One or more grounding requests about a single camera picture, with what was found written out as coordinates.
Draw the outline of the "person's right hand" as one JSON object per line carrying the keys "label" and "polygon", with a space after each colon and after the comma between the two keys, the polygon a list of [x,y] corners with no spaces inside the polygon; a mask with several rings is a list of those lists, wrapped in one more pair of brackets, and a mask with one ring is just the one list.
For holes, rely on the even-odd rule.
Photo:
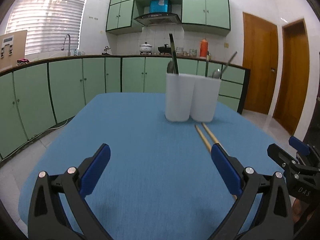
{"label": "person's right hand", "polygon": [[296,224],[299,221],[306,223],[312,217],[314,210],[309,210],[310,204],[305,203],[297,198],[292,204],[293,222]]}

